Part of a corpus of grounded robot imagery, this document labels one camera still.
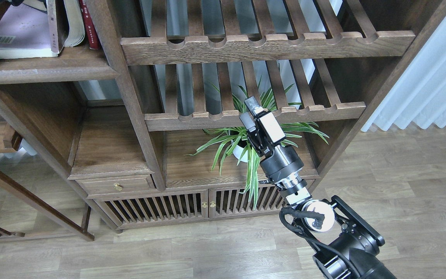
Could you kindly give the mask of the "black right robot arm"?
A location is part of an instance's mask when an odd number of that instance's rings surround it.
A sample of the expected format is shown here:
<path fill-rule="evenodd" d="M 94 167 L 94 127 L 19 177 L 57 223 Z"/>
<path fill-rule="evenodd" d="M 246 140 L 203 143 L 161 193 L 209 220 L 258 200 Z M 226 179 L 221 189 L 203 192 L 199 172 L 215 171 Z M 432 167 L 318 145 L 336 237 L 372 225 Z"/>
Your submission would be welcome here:
<path fill-rule="evenodd" d="M 249 113 L 240 116 L 247 136 L 265 173 L 265 184 L 275 185 L 286 201 L 280 210 L 282 224 L 304 238 L 326 279 L 394 279 L 377 258 L 385 240 L 340 197 L 313 199 L 299 176 L 304 163 L 292 145 L 282 146 L 286 136 L 275 116 L 254 97 L 245 101 Z"/>

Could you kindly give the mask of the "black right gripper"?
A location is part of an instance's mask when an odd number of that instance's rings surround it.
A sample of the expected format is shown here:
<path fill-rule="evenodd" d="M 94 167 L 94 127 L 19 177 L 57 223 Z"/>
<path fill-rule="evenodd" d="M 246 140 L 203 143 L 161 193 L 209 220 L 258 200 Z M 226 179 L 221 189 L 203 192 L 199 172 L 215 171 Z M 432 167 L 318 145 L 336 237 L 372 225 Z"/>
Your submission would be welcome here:
<path fill-rule="evenodd" d="M 244 101 L 249 113 L 239 115 L 250 143 L 259 157 L 264 156 L 260 166 L 269 180 L 288 205 L 299 205 L 311 199 L 306 180 L 299 175 L 304 163 L 297 155 L 294 146 L 280 145 L 285 134 L 270 111 L 265 111 L 255 97 Z"/>

